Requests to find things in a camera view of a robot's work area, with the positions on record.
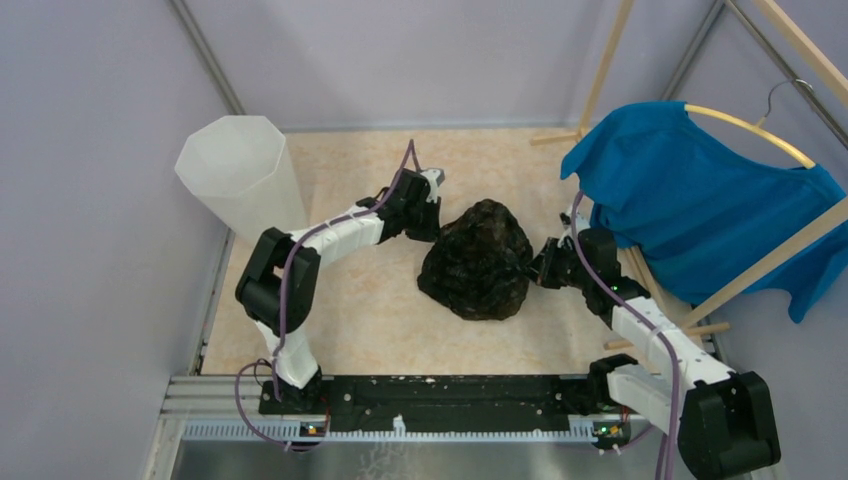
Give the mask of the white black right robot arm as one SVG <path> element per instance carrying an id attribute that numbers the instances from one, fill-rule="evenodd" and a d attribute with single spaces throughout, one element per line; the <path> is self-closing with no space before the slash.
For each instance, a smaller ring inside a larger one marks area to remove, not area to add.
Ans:
<path id="1" fill-rule="evenodd" d="M 627 355 L 594 362 L 586 385 L 594 409 L 623 405 L 645 417 L 697 479 L 729 479 L 781 460 L 766 381 L 698 346 L 641 284 L 623 275 L 611 232 L 573 225 L 548 238 L 528 276 L 543 288 L 579 290 L 588 310 L 657 370 L 651 374 Z"/>

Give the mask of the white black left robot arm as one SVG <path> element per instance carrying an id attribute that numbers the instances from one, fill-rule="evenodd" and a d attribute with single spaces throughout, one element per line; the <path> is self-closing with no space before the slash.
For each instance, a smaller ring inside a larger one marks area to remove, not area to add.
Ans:
<path id="1" fill-rule="evenodd" d="M 432 242 L 439 233 L 439 168 L 403 169 L 379 199 L 366 197 L 340 216 L 309 229 L 263 232 L 236 287 L 236 300 L 266 339 L 283 401 L 297 413 L 319 404 L 319 366 L 302 326 L 322 268 L 400 234 Z"/>

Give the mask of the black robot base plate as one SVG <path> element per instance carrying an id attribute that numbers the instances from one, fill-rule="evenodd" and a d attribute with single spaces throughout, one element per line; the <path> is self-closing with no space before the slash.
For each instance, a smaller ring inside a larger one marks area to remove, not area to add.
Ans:
<path id="1" fill-rule="evenodd" d="M 597 397 L 584 375 L 324 375 L 297 389 L 262 385 L 262 415 L 316 415 L 333 432 L 378 432 L 401 418 L 411 433 L 636 433 L 633 414 Z"/>

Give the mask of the black plastic trash bag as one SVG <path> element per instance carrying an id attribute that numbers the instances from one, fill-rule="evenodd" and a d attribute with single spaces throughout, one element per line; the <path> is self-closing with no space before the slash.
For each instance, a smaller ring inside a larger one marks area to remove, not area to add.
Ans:
<path id="1" fill-rule="evenodd" d="M 466 321 L 503 321 L 521 309 L 533 247 L 506 205 L 483 199 L 440 229 L 418 289 Z"/>

